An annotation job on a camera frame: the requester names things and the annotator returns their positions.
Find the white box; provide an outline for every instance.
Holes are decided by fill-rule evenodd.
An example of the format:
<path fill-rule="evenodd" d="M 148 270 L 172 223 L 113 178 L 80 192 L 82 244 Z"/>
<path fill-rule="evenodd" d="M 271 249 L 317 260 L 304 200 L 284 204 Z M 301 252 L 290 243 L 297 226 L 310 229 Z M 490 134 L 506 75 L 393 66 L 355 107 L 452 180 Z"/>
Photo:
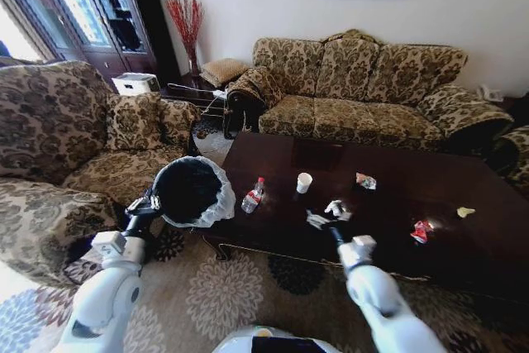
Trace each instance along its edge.
<path fill-rule="evenodd" d="M 121 95 L 138 95 L 160 90 L 158 79 L 154 74 L 133 74 L 127 72 L 112 78 L 112 81 Z"/>

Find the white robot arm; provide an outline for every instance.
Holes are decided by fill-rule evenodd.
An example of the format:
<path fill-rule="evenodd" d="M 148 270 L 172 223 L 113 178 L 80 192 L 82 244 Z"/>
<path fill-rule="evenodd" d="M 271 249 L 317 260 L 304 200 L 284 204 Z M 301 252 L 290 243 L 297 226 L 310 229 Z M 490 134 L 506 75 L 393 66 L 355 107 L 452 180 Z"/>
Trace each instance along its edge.
<path fill-rule="evenodd" d="M 357 236 L 338 246 L 347 291 L 371 327 L 374 344 L 381 353 L 445 352 L 436 334 L 404 301 L 394 278 L 369 265 L 375 245 L 371 236 Z"/>
<path fill-rule="evenodd" d="M 136 220 L 131 220 L 134 227 Z M 141 295 L 139 277 L 145 241 L 119 231 L 98 233 L 92 246 L 103 256 L 103 270 L 74 296 L 73 311 L 54 353 L 123 352 L 132 309 Z"/>

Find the white paper cup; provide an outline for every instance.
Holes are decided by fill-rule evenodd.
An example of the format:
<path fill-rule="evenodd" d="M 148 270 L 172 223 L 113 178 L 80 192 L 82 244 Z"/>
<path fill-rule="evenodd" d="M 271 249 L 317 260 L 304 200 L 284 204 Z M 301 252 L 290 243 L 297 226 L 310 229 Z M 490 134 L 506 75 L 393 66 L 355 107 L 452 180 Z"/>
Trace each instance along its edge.
<path fill-rule="evenodd" d="M 301 173 L 298 175 L 298 186 L 296 187 L 296 190 L 298 193 L 306 193 L 308 191 L 308 187 L 311 186 L 312 183 L 312 176 L 307 173 Z"/>

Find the red snack wrapper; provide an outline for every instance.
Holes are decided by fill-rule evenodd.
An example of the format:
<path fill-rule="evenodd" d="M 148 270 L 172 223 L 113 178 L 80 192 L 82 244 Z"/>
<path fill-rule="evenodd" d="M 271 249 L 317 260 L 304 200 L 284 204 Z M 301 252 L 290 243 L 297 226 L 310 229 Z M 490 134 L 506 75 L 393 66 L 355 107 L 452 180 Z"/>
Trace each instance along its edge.
<path fill-rule="evenodd" d="M 415 232 L 410 233 L 410 236 L 413 237 L 421 244 L 426 244 L 428 242 L 428 232 L 433 231 L 433 225 L 429 221 L 419 221 L 416 222 Z"/>
<path fill-rule="evenodd" d="M 369 190 L 375 190 L 377 188 L 377 181 L 375 178 L 361 173 L 356 173 L 356 183 L 362 188 Z"/>

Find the plastic water bottle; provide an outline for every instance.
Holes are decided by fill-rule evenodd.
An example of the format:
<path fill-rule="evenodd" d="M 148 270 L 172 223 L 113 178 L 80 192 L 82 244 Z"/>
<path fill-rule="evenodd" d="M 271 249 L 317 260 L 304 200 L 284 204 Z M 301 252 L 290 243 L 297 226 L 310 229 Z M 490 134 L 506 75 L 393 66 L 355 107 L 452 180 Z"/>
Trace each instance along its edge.
<path fill-rule="evenodd" d="M 244 212 L 250 214 L 259 205 L 261 198 L 263 197 L 263 186 L 265 185 L 265 179 L 259 177 L 257 184 L 255 184 L 254 190 L 248 192 L 245 198 L 242 199 L 242 209 Z"/>

